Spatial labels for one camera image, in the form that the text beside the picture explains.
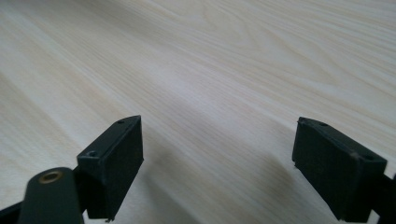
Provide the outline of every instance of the light wood grain surface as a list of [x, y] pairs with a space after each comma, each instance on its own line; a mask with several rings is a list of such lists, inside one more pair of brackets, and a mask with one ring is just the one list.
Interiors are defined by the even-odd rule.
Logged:
[[395, 71], [389, 0], [0, 1], [0, 207], [141, 115], [146, 160], [114, 223], [338, 223], [291, 161], [296, 121], [393, 175]]

